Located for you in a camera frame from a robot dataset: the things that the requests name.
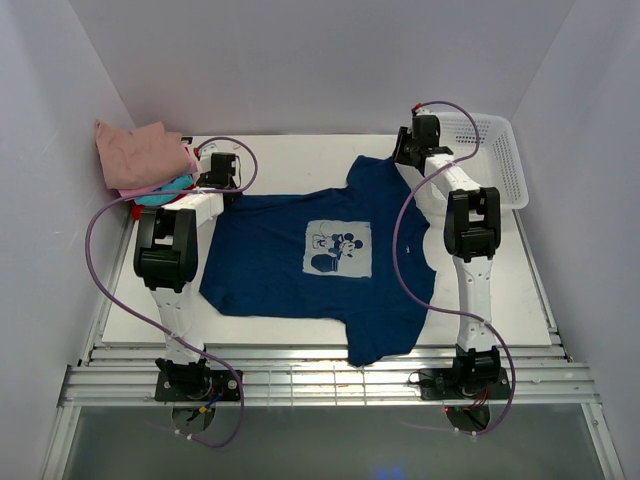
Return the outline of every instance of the metal frame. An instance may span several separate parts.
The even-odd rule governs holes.
[[[514,402],[581,404],[605,478],[624,478],[589,368],[567,360],[522,220],[518,212],[514,216],[551,338],[547,347],[510,348],[517,372]],[[130,219],[123,226],[107,284],[110,289],[118,281],[132,226]],[[106,299],[100,304],[81,366],[70,367],[67,372],[42,477],[47,480],[62,478],[82,407],[165,405],[153,401],[157,378],[153,362],[164,354],[164,345],[103,344],[110,307]],[[207,345],[207,350],[244,371],[247,406],[290,407],[443,404],[421,400],[417,388],[407,385],[407,379],[419,368],[449,366],[455,354],[452,346],[420,347],[357,369],[347,364],[345,348]]]

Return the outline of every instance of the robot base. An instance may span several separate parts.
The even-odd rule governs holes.
[[[243,378],[242,370],[236,370],[240,378]],[[240,391],[233,375],[227,370],[205,370],[205,380],[211,383],[216,394],[221,395],[218,402],[238,402],[240,401]],[[173,402],[193,402],[207,403],[206,398],[192,398],[185,395],[182,391],[172,387],[169,384],[167,375],[164,372],[158,374],[156,383],[156,393],[154,396],[156,402],[173,403]]]
[[[452,368],[424,368],[420,370],[420,398],[422,400],[473,400],[480,392],[463,392]],[[498,381],[487,385],[487,400],[507,400],[511,386],[507,371],[500,369]]]

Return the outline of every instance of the cable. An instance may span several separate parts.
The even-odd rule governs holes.
[[[96,273],[95,266],[93,265],[93,259],[91,258],[91,235],[93,233],[93,229],[94,229],[94,227],[96,225],[96,222],[104,214],[104,212],[106,212],[110,208],[112,208],[112,207],[114,207],[114,206],[116,206],[116,205],[118,205],[118,204],[120,204],[122,202],[126,202],[127,200],[132,200],[134,198],[138,198],[138,197],[146,196],[146,195],[194,195],[194,194],[197,195],[197,194],[201,194],[201,193],[223,193],[224,194],[224,193],[242,193],[245,190],[247,190],[251,185],[253,185],[253,182],[255,181],[256,176],[258,175],[258,159],[256,158],[256,155],[253,153],[253,150],[251,150],[247,145],[242,143],[240,140],[236,140],[235,138],[231,138],[231,137],[212,137],[212,138],[208,139],[207,141],[205,141],[204,143],[202,143],[202,145],[200,145],[197,148],[198,149],[202,149],[202,147],[204,147],[205,145],[208,145],[211,142],[220,141],[220,140],[229,141],[229,142],[235,143],[236,145],[240,145],[240,147],[244,148],[249,153],[249,155],[251,156],[251,159],[253,160],[255,169],[254,169],[254,172],[253,172],[253,176],[251,177],[251,180],[249,180],[247,185],[245,185],[242,188],[237,188],[237,189],[233,189],[233,190],[217,190],[217,189],[213,189],[213,188],[212,189],[200,188],[200,189],[197,189],[197,190],[170,190],[170,191],[163,191],[163,192],[157,192],[157,191],[156,192],[149,192],[149,193],[144,193],[144,194],[139,194],[139,195],[126,195],[124,197],[116,198],[115,200],[112,200],[111,202],[107,203],[105,206],[100,208],[95,213],[93,218],[91,218],[91,220],[89,221],[89,225],[87,226],[87,232],[86,232],[85,237],[84,237],[84,254],[85,254],[85,259],[87,261],[87,268],[89,269],[89,274],[91,275],[91,278],[93,279],[93,282],[96,284],[98,289],[104,294],[105,297],[107,297],[109,300],[111,300],[117,306],[122,308],[125,312],[133,315],[136,318],[139,318],[140,320],[142,320],[145,323],[148,323],[152,327],[157,328],[158,330],[160,330],[165,335],[168,335],[168,336],[172,337],[176,342],[178,342],[183,347],[188,348],[192,352],[195,352],[198,355],[201,355],[201,356],[203,356],[205,358],[208,358],[211,361],[219,363],[220,365],[225,367],[227,370],[229,370],[229,372],[233,376],[234,380],[238,383],[238,391],[239,391],[239,394],[240,394],[240,415],[238,417],[238,422],[236,424],[236,427],[234,428],[233,432],[231,432],[231,434],[229,435],[229,437],[226,440],[224,440],[222,442],[214,443],[214,442],[210,442],[210,441],[208,441],[208,440],[206,440],[204,438],[198,437],[196,435],[192,435],[189,432],[184,432],[184,431],[179,430],[179,429],[176,430],[176,433],[180,433],[181,435],[184,435],[185,437],[187,437],[190,440],[194,440],[194,441],[196,441],[198,443],[201,443],[201,444],[206,445],[206,446],[211,447],[211,448],[222,448],[222,447],[228,445],[229,443],[231,443],[236,438],[236,436],[238,435],[238,432],[240,431],[240,428],[242,427],[242,421],[244,420],[244,413],[245,413],[244,412],[245,401],[244,401],[244,388],[242,386],[242,379],[240,378],[240,375],[238,375],[238,372],[236,372],[234,370],[234,368],[229,363],[224,361],[223,359],[221,359],[219,357],[216,357],[215,355],[212,355],[210,353],[207,353],[207,352],[205,352],[203,350],[200,350],[199,348],[189,344],[188,342],[183,340],[181,337],[177,336],[174,332],[169,330],[164,325],[161,325],[160,323],[158,323],[155,320],[147,317],[146,315],[143,315],[142,313],[139,313],[139,312],[135,311],[133,308],[129,307],[128,305],[126,305],[125,303],[120,301],[118,298],[116,298],[107,289],[107,287],[102,283],[102,281],[98,277],[98,274]]]
[[[506,418],[506,416],[509,414],[509,411],[511,410],[511,405],[513,404],[513,397],[515,395],[515,391],[516,391],[516,367],[515,364],[513,363],[513,357],[511,356],[511,352],[509,351],[509,347],[507,346],[507,344],[505,343],[504,339],[502,338],[502,336],[498,333],[498,331],[496,330],[496,328],[491,325],[490,323],[487,323],[485,321],[484,318],[482,318],[479,315],[476,315],[475,313],[471,313],[471,312],[463,312],[460,310],[452,310],[449,308],[441,308],[441,307],[436,307],[434,305],[429,305],[426,302],[423,302],[420,298],[418,298],[407,286],[407,284],[405,283],[404,279],[402,278],[402,274],[400,273],[400,268],[398,266],[398,234],[400,232],[400,223],[402,222],[402,218],[404,217],[405,212],[407,211],[407,208],[409,207],[409,204],[411,203],[411,201],[415,198],[416,193],[418,193],[418,190],[420,190],[424,185],[426,185],[427,183],[429,183],[435,176],[439,175],[440,173],[444,172],[445,170],[453,167],[454,165],[457,165],[460,162],[464,162],[465,160],[469,160],[470,158],[473,158],[478,151],[480,150],[480,133],[478,132],[478,126],[476,125],[476,122],[473,120],[473,118],[471,117],[471,115],[462,107],[456,105],[455,103],[451,103],[451,102],[447,102],[444,100],[434,100],[431,102],[426,102],[426,103],[419,103],[417,104],[415,107],[413,107],[411,109],[412,113],[416,113],[418,111],[418,109],[422,108],[422,107],[426,107],[429,105],[447,105],[449,107],[453,107],[457,110],[459,110],[460,112],[462,112],[462,114],[467,117],[469,119],[469,121],[471,122],[471,126],[473,127],[473,131],[475,133],[476,136],[476,142],[475,142],[475,148],[473,149],[473,152],[471,152],[469,155],[464,155],[458,159],[453,160],[452,162],[440,167],[439,169],[437,169],[435,172],[431,173],[430,175],[426,176],[425,178],[423,178],[414,188],[413,190],[411,190],[411,193],[409,194],[409,196],[407,197],[407,199],[404,201],[404,204],[402,205],[402,208],[400,209],[400,213],[398,213],[398,218],[396,219],[396,225],[393,229],[393,240],[392,240],[392,258],[393,258],[393,270],[395,271],[396,274],[396,278],[398,279],[398,282],[400,283],[400,286],[402,287],[402,289],[405,291],[405,293],[414,301],[416,302],[418,305],[423,306],[424,308],[426,308],[427,310],[433,310],[436,312],[440,312],[440,313],[447,313],[450,315],[463,315],[465,317],[471,318],[477,322],[482,323],[485,327],[487,327],[489,329],[489,331],[494,335],[494,337],[496,337],[496,339],[498,340],[498,342],[500,343],[500,345],[502,346],[502,348],[504,349],[504,353],[507,357],[507,361],[509,362],[509,370],[511,371],[511,392],[509,393],[509,398],[507,399],[507,404],[504,407],[504,410],[502,411],[502,413],[500,414],[500,416],[496,419],[496,421],[488,426],[485,430],[482,430],[481,432],[477,432],[478,435],[484,435],[487,433],[492,432],[493,430],[495,430],[498,425],[500,425],[504,419]],[[418,428],[418,429],[423,429],[423,430],[435,430],[435,431],[445,431],[445,432],[450,432],[451,430],[447,429],[447,428],[440,428],[440,427],[431,427],[428,425],[414,425],[411,423],[404,423],[402,422],[403,425],[407,426],[407,427],[411,427],[411,428]]]

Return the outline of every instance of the stack of folded clothes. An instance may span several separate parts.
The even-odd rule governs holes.
[[[95,140],[108,188],[120,195],[142,195],[154,191],[185,190],[193,185],[198,164],[182,145],[182,135],[167,132],[161,122],[122,130],[102,121],[95,125]],[[159,206],[177,195],[150,195],[134,199],[134,217],[142,206]]]

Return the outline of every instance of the teal folded cloth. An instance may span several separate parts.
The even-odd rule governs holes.
[[[193,185],[193,177],[189,174],[180,175],[179,177],[174,178],[166,185],[154,190],[154,192],[164,192],[168,190],[184,190],[185,188]],[[171,200],[176,198],[178,195],[167,194],[167,195],[145,195],[144,197],[139,197],[134,199],[133,201],[137,205],[144,205],[145,207],[158,207],[160,205],[164,205],[169,203]]]

